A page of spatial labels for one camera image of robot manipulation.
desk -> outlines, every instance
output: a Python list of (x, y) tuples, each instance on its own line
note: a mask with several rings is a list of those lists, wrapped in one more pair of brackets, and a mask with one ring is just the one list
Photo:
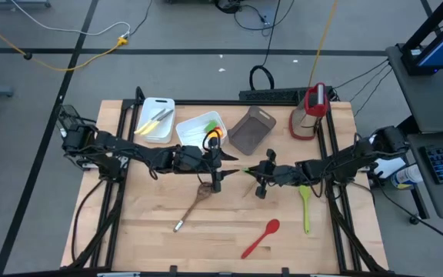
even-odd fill
[[(121, 104), (121, 101), (102, 102), (97, 123), (101, 130), (115, 133)], [(277, 120), (271, 134), (251, 156), (241, 154), (226, 142), (223, 150), (239, 160), (224, 162), (223, 169), (257, 165), (266, 159), (268, 148), (276, 151), (279, 165), (321, 158), (317, 139), (304, 142), (290, 136), (288, 117), (294, 107), (262, 108)], [(247, 112), (248, 106), (177, 105), (175, 124), (213, 110), (220, 114), (226, 127), (231, 128)], [(353, 142), (356, 131), (351, 105), (347, 102), (332, 103), (332, 110), (338, 146), (343, 149)], [(159, 146), (142, 142), (139, 137), (135, 137), (135, 142), (148, 147)], [(171, 144), (177, 143), (178, 137), (174, 134)], [(97, 183), (97, 177), (96, 171), (84, 174), (77, 206)], [(281, 272), (282, 267), (288, 267), (291, 273), (338, 273), (331, 218), (324, 197), (317, 199), (312, 196), (310, 199), (311, 233), (306, 235), (303, 232), (301, 197), (296, 187), (268, 188), (264, 200), (258, 199), (254, 190), (242, 198), (253, 178), (238, 172), (225, 178), (221, 192), (201, 202), (180, 231), (173, 233), (173, 227), (194, 200), (199, 182), (193, 175), (158, 177), (158, 181), (151, 179), (145, 165), (131, 162), (112, 270), (166, 272), (170, 265), (177, 265), (180, 272), (276, 273)], [(368, 185), (366, 178), (366, 175), (359, 174), (357, 182)], [(102, 186), (82, 209), (77, 252), (83, 250), (96, 230), (103, 192)], [(348, 198), (357, 237), (378, 264), (387, 268), (370, 193), (350, 185)], [(280, 220), (278, 232), (263, 240), (246, 260), (241, 260), (240, 255), (262, 234), (270, 219)], [(348, 247), (344, 234), (342, 240), (344, 247)], [(107, 243), (106, 235), (102, 245)], [(71, 230), (62, 257), (63, 265), (71, 263), (70, 246)], [(351, 269), (349, 251), (346, 254), (348, 268)], [(102, 250), (99, 265), (104, 260), (105, 251)]]
[(434, 75), (410, 76), (398, 47), (388, 47), (386, 53), (419, 131), (443, 132), (443, 69)]

orange object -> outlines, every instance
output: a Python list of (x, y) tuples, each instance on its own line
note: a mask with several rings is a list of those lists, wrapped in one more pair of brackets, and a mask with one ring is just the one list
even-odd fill
[(220, 135), (220, 138), (223, 136), (222, 128), (217, 126), (217, 127), (215, 127), (215, 131)]

green spatula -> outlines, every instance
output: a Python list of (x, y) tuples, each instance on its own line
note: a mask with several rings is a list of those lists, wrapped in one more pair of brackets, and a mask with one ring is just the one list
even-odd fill
[(311, 231), (311, 222), (308, 217), (308, 199), (311, 197), (311, 188), (306, 185), (301, 185), (298, 187), (301, 198), (304, 200), (304, 230), (305, 234)]

white plastic bin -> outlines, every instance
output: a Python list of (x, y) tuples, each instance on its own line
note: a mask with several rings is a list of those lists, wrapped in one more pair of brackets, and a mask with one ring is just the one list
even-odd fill
[(177, 131), (181, 144), (198, 146), (203, 150), (202, 143), (206, 136), (205, 127), (211, 120), (215, 120), (217, 126), (223, 131), (223, 136), (221, 137), (221, 144), (223, 145), (227, 138), (227, 128), (217, 112), (207, 112), (204, 115), (178, 123), (177, 126), (175, 126), (175, 130)]
[(153, 143), (169, 143), (172, 139), (172, 130), (174, 129), (175, 121), (175, 102), (169, 98), (154, 98), (149, 97), (143, 102), (142, 113), (139, 117), (138, 128), (146, 124), (149, 119), (152, 119), (162, 109), (172, 109), (173, 113), (164, 118), (157, 127), (147, 135), (140, 137), (146, 142)]

concrete floor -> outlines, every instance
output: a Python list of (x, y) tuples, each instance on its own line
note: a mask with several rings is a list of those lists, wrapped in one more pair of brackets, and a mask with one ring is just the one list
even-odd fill
[[(272, 18), (274, 0), (249, 2)], [(440, 2), (428, 1), (432, 8)], [(26, 8), (47, 25), (80, 29), (91, 3), (92, 0), (61, 0), (52, 1), (49, 9), (41, 6)], [(279, 18), (289, 4), (289, 0), (281, 1)], [(142, 20), (147, 5), (147, 0), (100, 0), (89, 30), (95, 32), (116, 21), (129, 22), (134, 28)], [(272, 48), (315, 50), (331, 5), (332, 0), (295, 1), (288, 17), (275, 28)], [(259, 26), (257, 17), (249, 10), (238, 16), (246, 25)], [(314, 80), (339, 85), (367, 71), (385, 60), (380, 53), (375, 55), (377, 52), (405, 42), (426, 18), (420, 0), (341, 1), (324, 46), (326, 50), (338, 51), (332, 55), (324, 53)], [(77, 34), (44, 30), (21, 12), (7, 8), (0, 9), (0, 32), (20, 47), (53, 48), (53, 52), (64, 53), (35, 55), (59, 67), (67, 66), (78, 40)], [(110, 48), (123, 32), (122, 27), (116, 27), (104, 35), (87, 37), (84, 51)], [(239, 91), (249, 89), (249, 70), (261, 63), (264, 56), (234, 54), (238, 49), (265, 49), (268, 39), (260, 32), (239, 28), (232, 15), (225, 15), (201, 0), (184, 0), (174, 5), (154, 0), (148, 20), (129, 42), (124, 48), (145, 51), (137, 51), (134, 55), (108, 55), (78, 70), (69, 82), (65, 103), (73, 104), (83, 116), (94, 118), (102, 100), (131, 98), (137, 85), (147, 96), (188, 99), (204, 95), (204, 98), (237, 99)], [(0, 85), (15, 89), (13, 98), (0, 98), (1, 250), (65, 74), (10, 54), (4, 50), (7, 45), (1, 41), (0, 48)], [(149, 54), (149, 49), (163, 51)], [(174, 55), (172, 49), (198, 51)], [(206, 54), (206, 49), (219, 50)], [(293, 53), (268, 58), (266, 67), (275, 77), (277, 88), (307, 85), (314, 57), (302, 53), (304, 55)], [(90, 54), (81, 54), (78, 63), (90, 57)], [(341, 100), (350, 99), (370, 77), (339, 89)], [(377, 81), (353, 101), (355, 111)], [(265, 88), (267, 81), (264, 76), (256, 75), (255, 84), (258, 88)], [(394, 75), (390, 74), (355, 120), (359, 132), (367, 135), (376, 128), (396, 125), (407, 116), (408, 106)], [(81, 175), (62, 158), (60, 138), (55, 132), (5, 273), (58, 268)], [(404, 274), (443, 276), (443, 238), (422, 225), (409, 225), (405, 214), (384, 199), (380, 192), (375, 194), (391, 269)], [(391, 193), (391, 197), (415, 210), (409, 193)], [(431, 208), (428, 196), (425, 198)], [(443, 220), (436, 217), (435, 212), (431, 215), (429, 222), (443, 230)]]

